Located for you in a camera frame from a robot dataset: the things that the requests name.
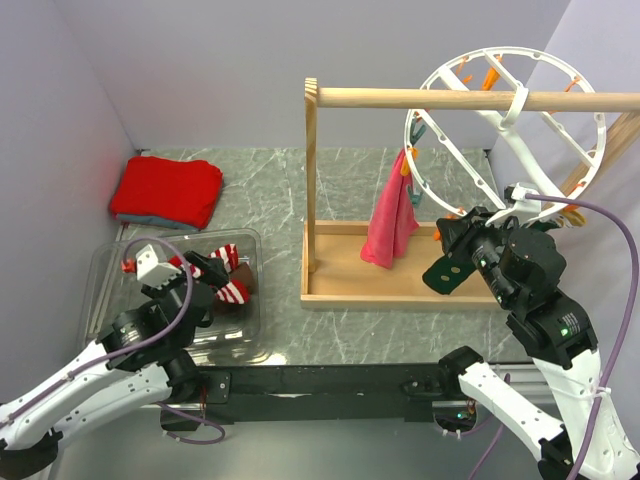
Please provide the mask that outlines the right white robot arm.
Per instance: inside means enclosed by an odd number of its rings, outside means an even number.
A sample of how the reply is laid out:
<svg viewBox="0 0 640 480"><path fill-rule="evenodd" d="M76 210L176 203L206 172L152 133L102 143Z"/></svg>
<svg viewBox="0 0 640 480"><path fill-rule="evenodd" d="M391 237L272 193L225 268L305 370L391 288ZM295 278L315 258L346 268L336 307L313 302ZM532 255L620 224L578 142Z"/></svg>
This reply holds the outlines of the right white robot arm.
<svg viewBox="0 0 640 480"><path fill-rule="evenodd" d="M473 349L439 362L444 395L479 401L528 448L544 479L636 479L639 453L626 435L607 387L586 311L558 286L566 268L554 239L511 216L502 225L476 207L436 222L443 255L422 277L440 294L478 273L506 324L551 390L554 418L506 383Z"/></svg>

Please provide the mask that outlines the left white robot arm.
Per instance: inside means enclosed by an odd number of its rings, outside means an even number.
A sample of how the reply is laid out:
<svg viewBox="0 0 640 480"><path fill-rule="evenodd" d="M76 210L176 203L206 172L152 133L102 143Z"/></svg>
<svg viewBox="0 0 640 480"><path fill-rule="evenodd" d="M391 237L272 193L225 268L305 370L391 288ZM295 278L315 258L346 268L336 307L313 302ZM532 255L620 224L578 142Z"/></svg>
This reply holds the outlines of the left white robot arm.
<svg viewBox="0 0 640 480"><path fill-rule="evenodd" d="M167 258L151 244L122 262L147 302L124 311L60 371L1 407L1 476L26 479L81 434L150 403L181 403L206 385L188 353L213 322L218 291L238 265L235 245Z"/></svg>

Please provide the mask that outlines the pink sock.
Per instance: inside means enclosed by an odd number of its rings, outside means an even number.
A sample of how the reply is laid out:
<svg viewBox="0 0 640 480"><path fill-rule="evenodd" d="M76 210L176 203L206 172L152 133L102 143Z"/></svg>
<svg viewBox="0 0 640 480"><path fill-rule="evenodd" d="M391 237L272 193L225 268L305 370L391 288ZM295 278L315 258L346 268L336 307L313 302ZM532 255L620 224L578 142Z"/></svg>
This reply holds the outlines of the pink sock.
<svg viewBox="0 0 640 480"><path fill-rule="evenodd" d="M391 269L394 261L405 255L409 239L419 227L406 191L408 185L413 185L411 173L403 174L407 165L405 151L401 150L373 211L360 251L363 261L385 269Z"/></svg>

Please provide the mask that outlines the red white striped sock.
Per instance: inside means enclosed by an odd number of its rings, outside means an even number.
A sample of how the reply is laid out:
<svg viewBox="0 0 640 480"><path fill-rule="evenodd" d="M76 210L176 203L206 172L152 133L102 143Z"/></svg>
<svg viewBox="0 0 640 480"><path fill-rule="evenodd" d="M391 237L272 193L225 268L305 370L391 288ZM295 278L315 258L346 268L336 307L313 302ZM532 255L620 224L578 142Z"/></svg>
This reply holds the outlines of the red white striped sock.
<svg viewBox="0 0 640 480"><path fill-rule="evenodd" d="M242 282L232 279L215 293L215 298L225 304L245 305L250 301L251 293Z"/></svg>

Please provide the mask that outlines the white round clip hanger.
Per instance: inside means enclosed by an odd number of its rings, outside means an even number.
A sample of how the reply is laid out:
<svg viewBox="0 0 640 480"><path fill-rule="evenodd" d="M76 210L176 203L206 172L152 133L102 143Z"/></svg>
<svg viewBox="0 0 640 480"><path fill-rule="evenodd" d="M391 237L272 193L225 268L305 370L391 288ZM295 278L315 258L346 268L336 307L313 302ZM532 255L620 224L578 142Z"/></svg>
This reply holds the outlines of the white round clip hanger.
<svg viewBox="0 0 640 480"><path fill-rule="evenodd" d="M521 166L524 168L525 173L529 177L530 182L528 184L533 184L539 194L566 197L569 199L578 198L582 193L584 193L586 188L593 183L596 174L604 163L605 148L607 146L605 114L602 112L596 112L593 114L596 143L594 147L586 149L559 121L557 118L558 112L556 110L547 109L537 113L537 116L540 117L543 123L550 128L561 143L568 148L569 152L577 157L580 161L580 165L586 169L584 173L580 173L578 178L569 184L569 191L563 193L560 187L556 185L551 178L549 178L547 173L544 172L543 167L539 164L539 161L535 158L534 154L525 143L525 140L516 129L516 123L524 113L525 102L530 99L532 93L525 86L523 81L518 79L509 70L509 68L504 64L504 60L511 60L513 58L526 59L531 60L536 64L543 64L551 68L553 72L559 73L569 80L569 85L564 89L566 93L593 93L594 89L589 81L584 79L573 66L553 55L527 47L488 47L467 52L442 64L438 69L434 70L426 80L424 80L420 85L420 88L422 90L433 90L437 85L440 85L448 90L468 92L470 90L468 83L472 81L472 78L470 76L466 78L461 76L461 72L464 67L470 63L484 62L487 64L488 70L490 64L487 62L487 59L492 55L498 54L502 54L503 58L500 64L495 65L495 68L500 73L500 79L497 83L500 81L504 82L506 84L507 91L513 93L514 98L507 102L507 106L505 108L476 109L475 113L480 118L487 121L488 124L495 129L498 137L510 147L512 152L515 154L516 159L519 161ZM467 213L465 208L454 207L438 196L438 194L433 190L430 182L424 179L418 172L418 142L415 145L411 145L409 143L409 132L412 123L424 123L426 125L426 132L431 132L435 135L440 144L445 147L445 150L452 155L453 159L470 177L474 186L479 188L479 190L489 199L491 204L495 207L496 212L506 208L504 195L497 194L487 185L487 182L482 175L471 165L465 155L455 145L454 141L445 133L443 128L438 125L434 116L427 108L423 107L410 109L406 115L404 125L403 150L405 151L408 165L404 167L403 174L407 175L408 173L411 173L413 186L415 188L421 187L424 191L424 196L428 196L454 217L463 216ZM560 203L550 204L548 206L542 205L541 213L538 215L537 219L526 223L526 225L529 226L545 226L552 229L581 227L585 224L586 220L582 214L578 212L578 208L576 206Z"/></svg>

